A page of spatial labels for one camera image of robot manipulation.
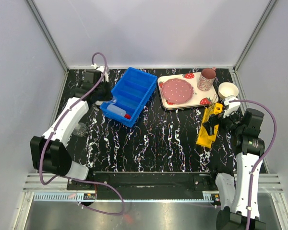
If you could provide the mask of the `glass test tube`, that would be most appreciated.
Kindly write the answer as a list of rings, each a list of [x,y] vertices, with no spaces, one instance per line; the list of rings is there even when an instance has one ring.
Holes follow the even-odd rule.
[[[218,102],[218,95],[214,94],[213,98],[211,99],[208,109],[213,111],[217,102]]]

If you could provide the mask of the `yellow test tube rack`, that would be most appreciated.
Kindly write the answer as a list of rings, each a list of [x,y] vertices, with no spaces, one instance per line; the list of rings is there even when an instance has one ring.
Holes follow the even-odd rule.
[[[222,112],[222,109],[223,105],[220,103],[214,103],[213,105],[210,105],[208,108],[205,109],[202,123],[200,126],[200,131],[196,141],[197,145],[207,147],[209,149],[212,147],[213,142],[215,142],[216,140],[219,124],[213,126],[213,134],[209,135],[209,132],[207,132],[206,128],[204,127],[204,123],[207,122],[212,115],[220,114]]]

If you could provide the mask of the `white wash bottle red cap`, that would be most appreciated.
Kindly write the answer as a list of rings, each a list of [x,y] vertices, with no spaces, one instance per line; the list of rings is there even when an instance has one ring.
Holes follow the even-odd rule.
[[[109,104],[107,110],[126,119],[131,119],[131,116],[125,110],[114,104]]]

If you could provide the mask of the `small glass beaker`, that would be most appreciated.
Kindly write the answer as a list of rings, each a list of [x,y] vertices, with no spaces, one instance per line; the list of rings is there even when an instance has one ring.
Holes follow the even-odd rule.
[[[108,101],[109,104],[116,104],[117,103],[117,98],[113,97],[111,100]]]

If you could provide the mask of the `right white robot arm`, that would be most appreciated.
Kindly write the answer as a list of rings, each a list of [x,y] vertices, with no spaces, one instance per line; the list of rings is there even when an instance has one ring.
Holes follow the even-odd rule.
[[[258,182],[265,143],[259,138],[264,114],[256,109],[247,109],[242,118],[236,112],[229,116],[223,113],[210,115],[204,122],[208,135],[220,125],[232,132],[236,151],[237,174],[218,171],[208,178],[209,186],[219,190],[221,210],[216,218],[218,230],[265,230],[266,223],[260,220],[258,208]]]

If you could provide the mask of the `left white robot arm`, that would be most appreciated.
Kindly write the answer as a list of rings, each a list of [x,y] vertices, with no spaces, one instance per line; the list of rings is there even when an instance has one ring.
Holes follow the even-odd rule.
[[[72,160],[67,144],[72,132],[81,129],[79,122],[89,109],[111,99],[108,68],[95,66],[87,70],[54,124],[42,136],[32,137],[30,149],[33,168],[39,173],[77,179],[82,189],[90,189],[94,185],[93,176],[89,175],[86,166]]]

